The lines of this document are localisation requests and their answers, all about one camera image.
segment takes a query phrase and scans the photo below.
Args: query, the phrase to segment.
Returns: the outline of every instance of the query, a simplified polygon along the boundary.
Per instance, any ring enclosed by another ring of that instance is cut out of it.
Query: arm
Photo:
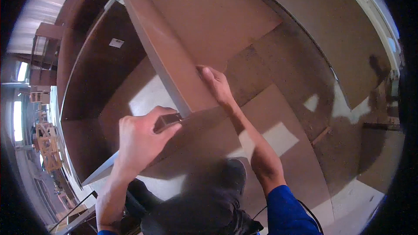
[[[243,144],[243,147],[265,196],[274,188],[286,185],[280,157],[245,117],[232,96],[225,75],[211,67],[198,66],[198,70],[214,97],[228,113],[240,140],[249,140],[249,145]]]
[[[96,202],[97,229],[119,232],[128,184],[163,150],[181,128],[179,123],[154,133],[154,124],[171,108],[155,107],[145,116],[125,116],[119,120],[119,155]]]

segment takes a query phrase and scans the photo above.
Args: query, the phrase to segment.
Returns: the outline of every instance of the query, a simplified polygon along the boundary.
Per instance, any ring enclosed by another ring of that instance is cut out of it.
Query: label
[[[109,45],[111,47],[120,48],[123,45],[123,43],[125,43],[125,41],[122,41],[122,40],[119,40],[119,39],[116,39],[116,38],[112,38],[112,40],[110,41]]]

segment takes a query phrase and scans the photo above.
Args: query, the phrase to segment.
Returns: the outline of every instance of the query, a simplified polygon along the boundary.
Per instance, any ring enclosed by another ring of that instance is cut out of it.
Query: black cable
[[[253,218],[253,220],[255,219],[255,217],[257,217],[262,211],[264,211],[265,210],[265,208],[267,208],[267,205],[261,210],[261,211],[259,211],[255,216],[254,216],[254,218]]]
[[[322,227],[321,227],[321,224],[319,223],[319,221],[318,221],[318,219],[315,217],[315,215],[311,212],[311,210],[310,209],[308,209],[308,207],[302,202],[302,201],[300,201],[300,200],[298,200],[298,199],[296,199],[311,215],[312,215],[312,217],[313,217],[313,219],[315,220],[315,222],[316,222],[316,224],[318,225],[318,229],[319,229],[319,232],[321,233],[321,234],[323,234],[324,233],[324,231],[322,230]],[[259,211],[255,216],[254,216],[254,218],[253,218],[253,220],[262,212],[262,211],[264,211],[265,210],[265,208],[267,208],[267,205],[261,210],[261,211]]]
[[[321,234],[323,234],[324,233],[324,231],[322,230],[322,227],[321,227],[321,224],[319,223],[319,221],[318,221],[318,219],[315,217],[315,215],[311,212],[311,210],[310,209],[308,209],[308,207],[303,203],[303,202],[301,202],[300,200],[298,200],[298,202],[302,205],[302,206],[304,206],[305,207],[305,209],[312,215],[312,217],[313,217],[313,219],[316,221],[316,224],[318,225],[318,228],[319,228],[319,232],[321,233]]]

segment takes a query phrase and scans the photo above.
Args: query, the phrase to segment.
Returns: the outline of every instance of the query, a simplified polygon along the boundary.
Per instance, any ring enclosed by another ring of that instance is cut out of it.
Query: blue sleeve
[[[305,212],[289,187],[281,185],[267,196],[268,232],[275,234],[320,234],[316,222]]]
[[[110,230],[101,230],[99,231],[99,233],[97,233],[97,235],[117,235],[117,234]]]

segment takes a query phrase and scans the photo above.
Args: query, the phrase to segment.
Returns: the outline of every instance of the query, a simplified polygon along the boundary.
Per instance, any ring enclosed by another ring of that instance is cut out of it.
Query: person
[[[286,185],[279,156],[235,102],[226,76],[211,67],[198,66],[197,69],[229,115],[237,134],[245,134],[252,141],[248,158],[267,200],[269,234],[320,234],[316,222]],[[157,106],[145,116],[120,119],[119,156],[96,202],[99,234],[119,232],[124,207],[140,218],[144,235],[258,234],[263,229],[261,224],[239,208],[246,172],[238,159],[220,164],[218,185],[213,188],[202,183],[199,191],[185,192],[164,202],[136,179],[181,128],[177,123],[161,133],[153,131],[160,115],[175,112]]]

